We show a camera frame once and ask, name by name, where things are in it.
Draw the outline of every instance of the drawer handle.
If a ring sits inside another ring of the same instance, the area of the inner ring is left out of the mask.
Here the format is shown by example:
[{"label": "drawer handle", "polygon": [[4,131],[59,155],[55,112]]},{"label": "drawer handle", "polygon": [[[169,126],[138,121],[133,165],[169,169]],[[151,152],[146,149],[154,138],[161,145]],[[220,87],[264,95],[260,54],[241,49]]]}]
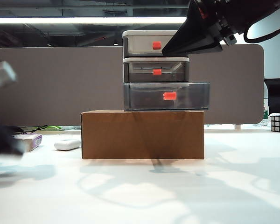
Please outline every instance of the drawer handle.
[{"label": "drawer handle", "polygon": [[162,74],[162,69],[153,69],[154,76],[160,76]]},{"label": "drawer handle", "polygon": [[163,100],[176,100],[176,92],[163,93]]},{"label": "drawer handle", "polygon": [[154,50],[160,50],[161,49],[161,42],[160,41],[154,41],[153,42],[153,49]]}]

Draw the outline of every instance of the stacked drawers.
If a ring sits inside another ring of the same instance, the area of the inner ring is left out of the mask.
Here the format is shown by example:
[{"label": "stacked drawers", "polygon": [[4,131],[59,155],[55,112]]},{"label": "stacked drawers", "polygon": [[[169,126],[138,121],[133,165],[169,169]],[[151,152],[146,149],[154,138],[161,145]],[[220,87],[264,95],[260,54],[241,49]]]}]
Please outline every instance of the stacked drawers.
[{"label": "stacked drawers", "polygon": [[125,110],[208,109],[207,82],[189,82],[189,57],[164,57],[176,31],[123,33]]}]

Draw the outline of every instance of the robotic arm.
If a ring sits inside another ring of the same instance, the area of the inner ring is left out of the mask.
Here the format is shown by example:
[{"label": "robotic arm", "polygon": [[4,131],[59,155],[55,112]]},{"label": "robotic arm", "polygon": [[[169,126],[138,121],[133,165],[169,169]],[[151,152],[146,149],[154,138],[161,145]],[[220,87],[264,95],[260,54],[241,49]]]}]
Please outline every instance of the robotic arm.
[{"label": "robotic arm", "polygon": [[254,23],[278,9],[280,0],[190,0],[187,20],[163,48],[163,55],[220,52],[219,42],[235,44],[236,33],[244,33],[247,43],[271,39],[280,29],[256,39],[249,39],[247,33]]}]

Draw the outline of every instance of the ceiling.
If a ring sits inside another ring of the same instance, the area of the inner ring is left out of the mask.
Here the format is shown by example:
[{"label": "ceiling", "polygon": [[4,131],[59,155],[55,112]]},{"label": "ceiling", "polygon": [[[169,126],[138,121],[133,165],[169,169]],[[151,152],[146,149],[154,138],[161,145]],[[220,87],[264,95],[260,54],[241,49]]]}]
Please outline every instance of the ceiling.
[{"label": "ceiling", "polygon": [[[184,17],[189,0],[0,0],[0,17]],[[111,46],[125,30],[176,30],[179,24],[0,24],[0,48]]]}]

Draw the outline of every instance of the clear plastic drawer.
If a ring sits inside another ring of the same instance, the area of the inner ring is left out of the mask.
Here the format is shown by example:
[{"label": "clear plastic drawer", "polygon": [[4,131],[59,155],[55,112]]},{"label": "clear plastic drawer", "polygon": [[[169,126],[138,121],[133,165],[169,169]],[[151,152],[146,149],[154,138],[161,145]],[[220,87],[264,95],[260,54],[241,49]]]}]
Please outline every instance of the clear plastic drawer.
[{"label": "clear plastic drawer", "polygon": [[205,110],[210,83],[125,83],[125,110]]},{"label": "clear plastic drawer", "polygon": [[189,80],[188,57],[129,57],[123,63],[126,83]]},{"label": "clear plastic drawer", "polygon": [[128,30],[123,32],[124,58],[163,56],[162,49],[176,30]]}]

